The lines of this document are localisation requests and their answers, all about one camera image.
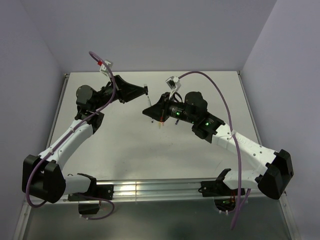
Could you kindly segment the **black pen cap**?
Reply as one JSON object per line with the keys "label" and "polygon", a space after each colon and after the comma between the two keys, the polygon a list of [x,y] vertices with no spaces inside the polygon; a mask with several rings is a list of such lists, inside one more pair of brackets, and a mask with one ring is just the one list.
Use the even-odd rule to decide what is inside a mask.
{"label": "black pen cap", "polygon": [[144,88],[144,93],[145,93],[145,95],[148,96],[148,95],[149,95],[148,86],[145,84],[145,85],[143,86],[143,88]]}

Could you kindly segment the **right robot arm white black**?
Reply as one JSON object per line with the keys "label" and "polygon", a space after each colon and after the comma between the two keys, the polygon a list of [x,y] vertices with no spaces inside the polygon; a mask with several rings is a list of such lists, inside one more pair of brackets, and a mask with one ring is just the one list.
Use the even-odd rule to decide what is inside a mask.
{"label": "right robot arm white black", "polygon": [[184,102],[175,102],[169,95],[163,93],[156,104],[142,113],[160,123],[168,118],[190,123],[198,138],[240,155],[253,168],[226,168],[215,180],[202,181],[198,191],[203,197],[244,195],[246,189],[258,189],[274,200],[281,197],[294,175],[291,155],[286,150],[277,152],[232,131],[227,123],[208,112],[208,103],[200,92],[187,93]]}

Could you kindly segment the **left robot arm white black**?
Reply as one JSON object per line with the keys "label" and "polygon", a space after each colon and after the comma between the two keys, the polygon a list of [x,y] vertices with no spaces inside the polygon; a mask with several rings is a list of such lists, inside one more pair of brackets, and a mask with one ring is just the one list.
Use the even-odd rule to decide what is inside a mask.
{"label": "left robot arm white black", "polygon": [[102,110],[114,101],[128,103],[148,94],[147,86],[138,86],[119,75],[99,91],[82,85],[76,91],[77,114],[67,131],[50,147],[38,155],[28,155],[23,161],[22,191],[30,206],[36,207],[30,197],[44,203],[56,203],[64,195],[80,194],[86,200],[98,198],[97,179],[84,173],[64,176],[62,170],[81,144],[100,128]]}

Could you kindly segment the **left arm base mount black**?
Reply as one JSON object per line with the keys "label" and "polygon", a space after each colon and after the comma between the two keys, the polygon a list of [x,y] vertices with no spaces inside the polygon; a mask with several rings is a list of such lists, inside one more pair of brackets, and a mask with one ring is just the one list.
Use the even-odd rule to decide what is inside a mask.
{"label": "left arm base mount black", "polygon": [[80,202],[78,212],[81,215],[96,215],[101,209],[102,202],[113,199],[114,185],[97,185],[93,191],[73,193],[67,196],[69,202]]}

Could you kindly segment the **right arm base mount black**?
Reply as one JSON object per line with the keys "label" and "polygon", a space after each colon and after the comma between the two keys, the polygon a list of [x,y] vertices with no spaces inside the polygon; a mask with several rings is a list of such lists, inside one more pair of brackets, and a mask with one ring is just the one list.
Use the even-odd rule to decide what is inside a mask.
{"label": "right arm base mount black", "polygon": [[238,189],[230,189],[223,182],[202,181],[197,191],[204,198],[213,197],[216,208],[221,212],[231,212],[236,208]]}

